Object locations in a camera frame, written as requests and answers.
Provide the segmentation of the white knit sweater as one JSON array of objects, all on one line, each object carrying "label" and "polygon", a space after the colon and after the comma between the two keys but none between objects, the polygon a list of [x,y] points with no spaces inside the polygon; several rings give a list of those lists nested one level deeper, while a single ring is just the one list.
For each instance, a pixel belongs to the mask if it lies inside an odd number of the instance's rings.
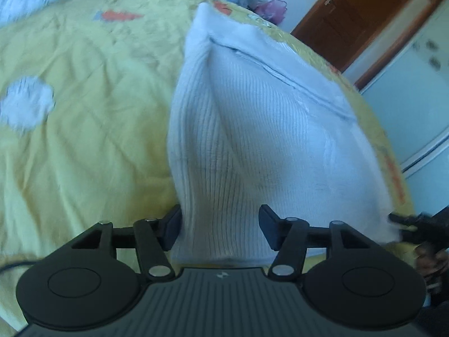
[{"label": "white knit sweater", "polygon": [[315,227],[344,221],[397,241],[374,150],[340,87],[288,45],[202,3],[173,95],[168,161],[183,213],[183,265],[267,265],[268,205]]}]

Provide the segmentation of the white wardrobe with flower stickers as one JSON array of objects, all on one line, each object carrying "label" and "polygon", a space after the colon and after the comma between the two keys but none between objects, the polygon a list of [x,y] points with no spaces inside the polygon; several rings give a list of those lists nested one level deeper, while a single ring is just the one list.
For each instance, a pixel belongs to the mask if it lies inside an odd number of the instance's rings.
[{"label": "white wardrobe with flower stickers", "polygon": [[448,3],[362,91],[400,162],[417,213],[448,206]]}]

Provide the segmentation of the yellow carrot print bedsheet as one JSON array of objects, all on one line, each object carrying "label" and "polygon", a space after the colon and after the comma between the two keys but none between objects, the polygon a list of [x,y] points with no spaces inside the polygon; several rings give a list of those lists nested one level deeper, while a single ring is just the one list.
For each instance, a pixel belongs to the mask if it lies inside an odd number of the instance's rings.
[{"label": "yellow carrot print bedsheet", "polygon": [[288,44],[342,88],[374,148],[395,210],[413,201],[385,131],[353,87],[289,33],[223,0],[66,0],[1,29],[1,90],[24,76],[54,90],[27,132],[1,125],[1,334],[24,327],[15,285],[100,218],[129,226],[175,203],[166,135],[194,12],[207,2]]}]

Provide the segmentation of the brown wooden door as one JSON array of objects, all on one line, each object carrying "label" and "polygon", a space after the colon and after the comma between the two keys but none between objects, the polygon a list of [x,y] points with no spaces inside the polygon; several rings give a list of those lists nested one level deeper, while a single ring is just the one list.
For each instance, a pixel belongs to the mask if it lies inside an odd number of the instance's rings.
[{"label": "brown wooden door", "polygon": [[292,35],[362,89],[444,0],[317,0]]}]

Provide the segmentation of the pink plastic bag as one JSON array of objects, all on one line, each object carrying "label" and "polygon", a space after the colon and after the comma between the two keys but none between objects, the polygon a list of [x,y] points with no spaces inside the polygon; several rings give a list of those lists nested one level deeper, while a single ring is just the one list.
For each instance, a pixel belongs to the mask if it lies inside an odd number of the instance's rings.
[{"label": "pink plastic bag", "polygon": [[270,0],[258,4],[255,13],[266,21],[274,25],[279,25],[284,21],[287,10],[287,2],[283,0]]}]

